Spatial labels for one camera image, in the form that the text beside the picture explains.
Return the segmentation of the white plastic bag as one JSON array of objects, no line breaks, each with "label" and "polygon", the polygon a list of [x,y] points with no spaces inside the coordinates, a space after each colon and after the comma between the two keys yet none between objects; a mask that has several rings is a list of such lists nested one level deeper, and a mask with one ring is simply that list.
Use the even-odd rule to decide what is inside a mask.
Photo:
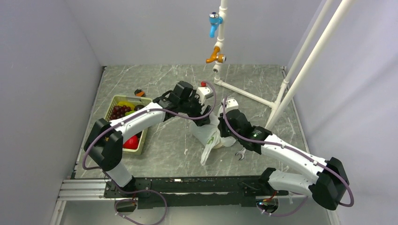
[{"label": "white plastic bag", "polygon": [[198,127],[195,123],[191,123],[189,126],[191,134],[204,146],[200,160],[202,166],[206,164],[212,149],[230,147],[236,142],[236,139],[231,136],[221,137],[221,132],[218,129],[220,123],[218,116],[220,116],[221,112],[222,108],[220,107],[217,113],[213,112],[210,114],[210,124]]}]

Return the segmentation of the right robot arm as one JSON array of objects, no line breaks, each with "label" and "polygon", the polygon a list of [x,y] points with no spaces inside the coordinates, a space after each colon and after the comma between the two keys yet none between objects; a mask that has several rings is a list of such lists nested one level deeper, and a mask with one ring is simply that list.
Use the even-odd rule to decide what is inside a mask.
[{"label": "right robot arm", "polygon": [[297,171],[266,168],[258,183],[263,194],[280,190],[303,194],[328,210],[353,206],[348,176],[339,159],[324,159],[297,149],[264,127],[252,125],[238,109],[223,109],[219,121],[222,137],[233,137],[245,150],[277,159]]}]

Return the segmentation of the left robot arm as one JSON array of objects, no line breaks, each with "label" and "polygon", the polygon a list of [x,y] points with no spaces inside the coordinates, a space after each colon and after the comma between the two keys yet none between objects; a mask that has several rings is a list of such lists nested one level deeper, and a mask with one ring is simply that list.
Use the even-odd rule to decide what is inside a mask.
[{"label": "left robot arm", "polygon": [[84,144],[82,167],[87,158],[116,184],[116,191],[128,197],[136,190],[136,179],[122,162],[123,145],[134,135],[163,123],[175,116],[192,120],[198,126],[210,123],[214,105],[205,105],[209,98],[216,98],[214,86],[203,81],[194,88],[190,83],[179,81],[172,90],[155,98],[144,108],[112,121],[97,120]]}]

